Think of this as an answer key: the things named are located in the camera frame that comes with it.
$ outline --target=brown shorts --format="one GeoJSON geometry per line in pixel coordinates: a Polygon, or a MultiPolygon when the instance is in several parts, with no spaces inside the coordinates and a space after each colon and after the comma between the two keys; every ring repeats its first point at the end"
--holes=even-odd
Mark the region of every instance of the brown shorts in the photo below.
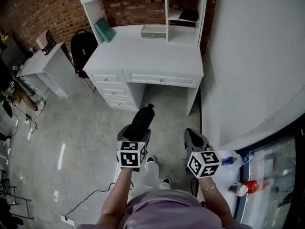
{"type": "Polygon", "coordinates": [[[24,96],[27,96],[27,92],[17,83],[15,82],[14,91],[9,93],[8,89],[4,92],[5,95],[15,98],[18,103],[21,103],[21,100],[24,96]]]}

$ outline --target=teal book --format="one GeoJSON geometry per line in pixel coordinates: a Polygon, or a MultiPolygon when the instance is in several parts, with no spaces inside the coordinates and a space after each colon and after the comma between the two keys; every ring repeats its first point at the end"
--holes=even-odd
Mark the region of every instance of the teal book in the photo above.
{"type": "Polygon", "coordinates": [[[115,36],[114,30],[109,26],[105,18],[99,19],[94,24],[94,27],[106,42],[111,42],[115,36]]]}

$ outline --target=white lid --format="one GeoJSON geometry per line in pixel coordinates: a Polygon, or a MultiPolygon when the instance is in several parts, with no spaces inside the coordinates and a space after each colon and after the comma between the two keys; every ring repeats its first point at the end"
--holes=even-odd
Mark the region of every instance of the white lid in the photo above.
{"type": "Polygon", "coordinates": [[[236,190],[236,195],[241,197],[241,196],[245,195],[247,192],[248,192],[248,187],[246,185],[241,185],[236,190]]]}

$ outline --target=brick wall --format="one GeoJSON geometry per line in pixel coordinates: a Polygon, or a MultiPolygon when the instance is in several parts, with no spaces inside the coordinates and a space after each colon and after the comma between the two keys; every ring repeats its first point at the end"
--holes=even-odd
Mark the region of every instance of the brick wall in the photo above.
{"type": "MultiPolygon", "coordinates": [[[[173,9],[196,8],[194,0],[171,0],[173,9]]],[[[212,28],[215,3],[207,0],[201,50],[204,53],[212,28]]],[[[165,24],[164,0],[100,0],[104,17],[111,26],[165,24]]],[[[75,32],[91,30],[80,0],[0,0],[0,27],[11,31],[21,48],[39,49],[37,37],[49,29],[56,42],[70,41],[75,32]]]]}

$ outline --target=white cube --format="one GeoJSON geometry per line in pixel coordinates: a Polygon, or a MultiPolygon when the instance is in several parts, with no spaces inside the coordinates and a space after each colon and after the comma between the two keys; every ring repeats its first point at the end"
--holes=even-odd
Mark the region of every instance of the white cube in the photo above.
{"type": "Polygon", "coordinates": [[[211,177],[221,161],[215,151],[192,152],[187,167],[196,178],[211,177]]]}
{"type": "Polygon", "coordinates": [[[118,142],[116,155],[121,168],[140,168],[146,156],[145,142],[118,142]]]}

